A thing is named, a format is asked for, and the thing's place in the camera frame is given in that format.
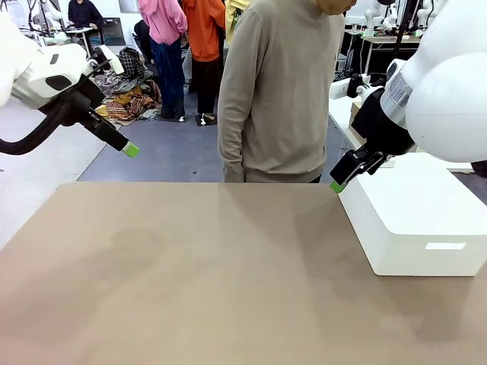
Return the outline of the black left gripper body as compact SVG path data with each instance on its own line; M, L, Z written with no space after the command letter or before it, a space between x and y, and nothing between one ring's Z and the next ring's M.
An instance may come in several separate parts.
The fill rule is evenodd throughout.
M91 110L102 104L105 96L100 91L89 92L87 95L81 91L73 91L63 97L63 106L67 111L61 118L60 124L68 127L76 123L87 125L91 122Z

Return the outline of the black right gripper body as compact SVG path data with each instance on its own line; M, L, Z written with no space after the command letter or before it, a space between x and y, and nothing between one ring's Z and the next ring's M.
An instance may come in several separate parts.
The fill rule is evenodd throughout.
M415 143L409 133L393 122L382 110L380 98L384 89L374 91L361 104L351 124L372 151L388 155L404 155Z

